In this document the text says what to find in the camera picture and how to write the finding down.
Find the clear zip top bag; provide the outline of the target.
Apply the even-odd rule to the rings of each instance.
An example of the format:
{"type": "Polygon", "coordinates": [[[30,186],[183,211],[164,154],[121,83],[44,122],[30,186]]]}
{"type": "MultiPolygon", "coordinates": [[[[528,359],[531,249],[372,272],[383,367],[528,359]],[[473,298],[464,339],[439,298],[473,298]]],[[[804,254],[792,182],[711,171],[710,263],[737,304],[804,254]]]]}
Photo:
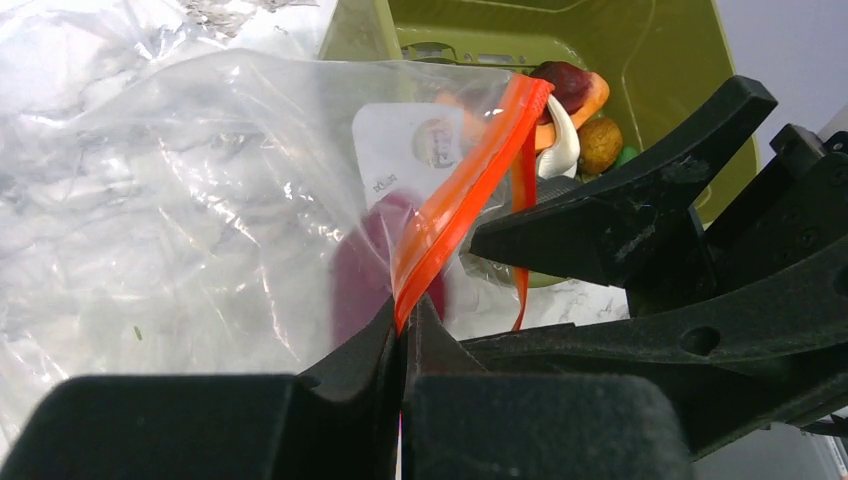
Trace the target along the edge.
{"type": "MultiPolygon", "coordinates": [[[[353,121],[387,63],[221,44],[174,1],[1,5],[1,439],[83,375],[297,373],[332,347],[332,260],[375,203],[353,121]]],[[[469,255],[448,331],[526,293],[469,255]]]]}

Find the purple toy sweet potato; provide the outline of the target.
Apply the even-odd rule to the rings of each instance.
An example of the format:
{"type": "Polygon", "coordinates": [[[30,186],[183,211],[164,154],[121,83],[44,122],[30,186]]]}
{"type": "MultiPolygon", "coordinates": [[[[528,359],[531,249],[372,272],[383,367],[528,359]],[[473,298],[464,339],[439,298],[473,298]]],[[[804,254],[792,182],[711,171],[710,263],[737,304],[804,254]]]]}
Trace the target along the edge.
{"type": "Polygon", "coordinates": [[[403,191],[378,200],[336,247],[332,260],[332,347],[367,326],[392,296],[390,250],[419,201],[403,191]]]}

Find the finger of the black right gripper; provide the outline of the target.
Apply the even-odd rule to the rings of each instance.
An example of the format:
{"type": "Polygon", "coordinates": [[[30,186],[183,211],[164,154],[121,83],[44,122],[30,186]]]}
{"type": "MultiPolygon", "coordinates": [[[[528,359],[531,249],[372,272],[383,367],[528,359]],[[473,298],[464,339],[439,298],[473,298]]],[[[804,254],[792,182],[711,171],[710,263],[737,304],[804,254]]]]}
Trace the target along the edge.
{"type": "Polygon", "coordinates": [[[695,458],[773,422],[847,403],[847,243],[717,298],[588,326],[465,342],[488,370],[645,378],[672,402],[695,458]]]}

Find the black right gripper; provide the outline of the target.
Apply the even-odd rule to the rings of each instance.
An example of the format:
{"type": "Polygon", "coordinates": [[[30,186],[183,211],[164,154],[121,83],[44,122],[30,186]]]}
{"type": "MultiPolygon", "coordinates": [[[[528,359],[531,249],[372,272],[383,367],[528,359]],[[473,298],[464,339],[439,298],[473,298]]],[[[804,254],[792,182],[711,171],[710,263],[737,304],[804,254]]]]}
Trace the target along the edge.
{"type": "Polygon", "coordinates": [[[649,260],[626,286],[633,317],[699,303],[780,272],[847,233],[846,129],[823,140],[784,126],[771,142],[774,158],[709,227],[690,209],[777,104],[760,81],[735,75],[625,165],[479,225],[470,252],[618,287],[649,260]]]}

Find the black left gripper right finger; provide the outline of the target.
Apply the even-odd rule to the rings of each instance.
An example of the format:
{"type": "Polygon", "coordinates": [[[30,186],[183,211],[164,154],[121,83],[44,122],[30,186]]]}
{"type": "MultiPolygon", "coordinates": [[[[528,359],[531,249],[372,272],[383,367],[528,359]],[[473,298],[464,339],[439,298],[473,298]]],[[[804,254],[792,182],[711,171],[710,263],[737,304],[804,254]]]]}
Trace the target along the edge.
{"type": "Polygon", "coordinates": [[[674,409],[645,379],[485,370],[429,298],[404,329],[406,479],[689,479],[674,409]]]}

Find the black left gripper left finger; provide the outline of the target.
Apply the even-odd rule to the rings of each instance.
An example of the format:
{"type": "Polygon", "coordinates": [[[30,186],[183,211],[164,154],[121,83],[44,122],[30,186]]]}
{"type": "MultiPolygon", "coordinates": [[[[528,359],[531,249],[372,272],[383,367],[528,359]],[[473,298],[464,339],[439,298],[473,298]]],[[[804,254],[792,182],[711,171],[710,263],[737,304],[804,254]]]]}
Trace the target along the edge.
{"type": "Polygon", "coordinates": [[[390,479],[394,304],[300,374],[98,375],[56,386],[5,479],[390,479]]]}

